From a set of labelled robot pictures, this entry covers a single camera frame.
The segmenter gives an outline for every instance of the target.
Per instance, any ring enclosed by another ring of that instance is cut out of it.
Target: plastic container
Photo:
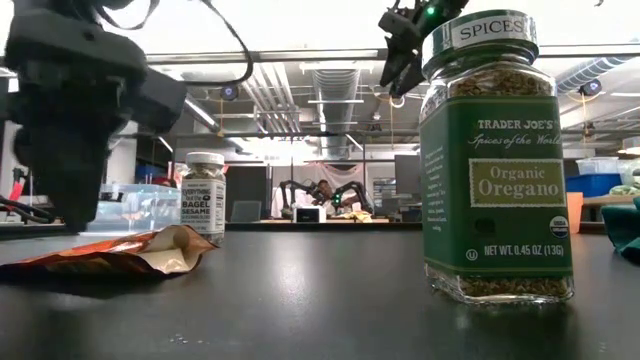
[[[584,197],[608,195],[614,186],[621,185],[620,174],[590,174],[567,178],[567,192],[581,192]]]
[[[144,184],[105,184],[87,231],[142,232],[180,221],[180,190]]]
[[[180,223],[193,227],[214,245],[224,240],[227,178],[224,156],[208,152],[187,154],[189,171],[182,178]]]
[[[617,157],[593,157],[576,160],[580,175],[613,174],[618,172]]]
[[[451,20],[423,43],[423,242],[429,283],[466,303],[573,295],[555,81],[532,66],[535,23]]]
[[[582,218],[582,205],[584,196],[582,193],[567,193],[567,209],[569,210],[569,232],[580,232],[580,220]]]

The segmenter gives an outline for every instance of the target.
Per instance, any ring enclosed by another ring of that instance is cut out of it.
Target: white jar lid
[[[187,154],[187,164],[224,165],[224,156],[208,152],[192,152]]]

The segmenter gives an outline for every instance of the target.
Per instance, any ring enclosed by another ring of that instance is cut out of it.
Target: computer monitor
[[[420,156],[396,155],[396,194],[420,194]]]

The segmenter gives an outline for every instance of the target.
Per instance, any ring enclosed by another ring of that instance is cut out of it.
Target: green cloth
[[[602,219],[615,251],[630,262],[640,265],[640,197],[635,206],[604,206]]]

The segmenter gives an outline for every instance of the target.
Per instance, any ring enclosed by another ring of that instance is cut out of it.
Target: ceiling
[[[640,2],[636,0],[605,0],[602,6],[594,6],[597,0],[511,0],[510,8],[524,11],[536,19],[539,43],[542,53],[564,52],[576,54],[571,58],[543,58],[534,64],[542,71],[559,76],[566,74],[571,67],[589,61],[592,57],[580,57],[591,54],[593,48],[604,46],[605,52],[626,51],[638,36],[637,16]],[[301,50],[301,49],[379,49],[384,48],[384,33],[378,29],[377,21],[391,0],[324,0],[310,2],[299,0],[235,0],[213,1],[219,10],[233,24],[238,33],[252,51]],[[413,1],[402,1],[402,5],[411,5]],[[466,13],[486,9],[501,8],[503,3],[497,0],[471,0]],[[136,0],[127,9],[114,12],[113,16],[121,25],[133,25],[141,19],[148,6],[148,0]],[[238,45],[228,34],[228,30],[215,16],[207,11],[199,1],[163,1],[156,13],[150,18],[143,30],[121,31],[107,27],[108,30],[129,36],[148,54],[160,53],[198,53],[237,51]],[[0,54],[2,43],[8,33],[12,14],[12,2],[0,0]],[[305,64],[317,61],[307,59],[302,62],[282,62],[259,65],[265,74],[264,83],[255,82],[250,90],[267,93],[278,101],[276,88],[284,90],[283,84],[273,84],[266,76],[269,68],[282,68],[280,77],[285,76],[289,83],[293,102],[302,111],[314,111],[315,117],[300,124],[301,130],[320,130],[318,107],[309,100],[317,99],[312,71],[301,69]],[[320,67],[334,64],[320,62]],[[244,70],[243,64],[210,65],[172,65],[156,66],[174,77],[189,80],[227,80],[239,76]],[[361,68],[355,99],[362,103],[353,105],[353,116],[347,121],[350,129],[363,130],[370,125],[376,111],[380,115],[379,124],[383,130],[415,130],[421,106],[421,95],[427,86],[421,85],[405,97],[404,105],[391,107],[384,96],[384,90],[372,87],[378,82],[382,71],[382,61],[359,61]],[[592,99],[582,99],[576,93],[560,96],[561,121],[565,129],[582,128],[583,122],[593,121],[598,129],[629,129],[640,127],[640,60],[632,59],[627,63],[601,75],[604,93]],[[192,87],[190,93],[199,104],[216,120],[220,120],[224,132],[260,131],[254,119],[240,114],[253,114],[254,100],[245,89],[233,102],[221,102],[219,89],[211,87]],[[194,125],[193,118],[184,114],[171,135],[193,131],[206,131]],[[597,148],[601,153],[615,152],[620,148],[624,134],[597,135],[593,141],[585,144],[581,135],[565,137],[567,148]],[[268,148],[265,141],[246,139],[245,145],[252,149]],[[398,144],[417,143],[416,138],[394,136],[374,138],[370,143]],[[318,139],[307,139],[316,147],[326,149],[332,144],[321,143]],[[191,141],[189,146],[212,146],[212,141],[199,144]],[[216,141],[215,146],[226,146]],[[342,139],[337,146],[349,146],[357,150],[349,140]]]

